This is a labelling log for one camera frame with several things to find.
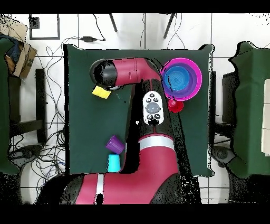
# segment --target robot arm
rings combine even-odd
[[[132,155],[138,146],[139,167],[133,173],[71,178],[61,203],[98,204],[99,196],[102,204],[182,203],[172,127],[158,69],[144,58],[102,59],[91,66],[90,77],[103,88],[137,85],[131,108],[131,118],[136,114],[138,121],[133,137],[137,144],[127,141],[127,152]]]

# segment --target yellow sponge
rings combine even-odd
[[[110,95],[111,91],[107,91],[99,86],[96,86],[94,88],[94,90],[92,91],[92,93],[96,96],[103,98],[103,99],[107,99],[108,96]]]

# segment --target blue cup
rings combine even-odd
[[[110,154],[108,157],[108,169],[109,173],[117,173],[121,170],[120,156],[117,154]]]

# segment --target green table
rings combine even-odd
[[[270,175],[270,157],[261,152],[264,81],[270,79],[270,50],[243,42],[232,62],[240,84],[235,92],[237,125],[233,148],[237,157],[228,167],[239,178]]]
[[[8,39],[0,39],[0,172],[15,175],[19,172],[17,166],[7,157],[9,150],[9,95],[8,95],[8,68],[4,55],[13,46]]]
[[[128,57],[156,58],[162,64],[173,58],[188,58],[202,72],[202,87],[193,99],[184,102],[180,113],[185,144],[193,175],[210,176],[208,153],[209,54],[213,47],[201,50],[79,50],[67,45],[69,69],[70,174],[105,173],[110,152],[105,148],[112,135],[125,141],[131,86],[112,92],[108,99],[91,94],[94,83],[89,68],[98,59]]]

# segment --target white control panel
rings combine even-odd
[[[143,103],[143,120],[148,125],[160,125],[164,121],[161,96],[150,91],[145,94]]]

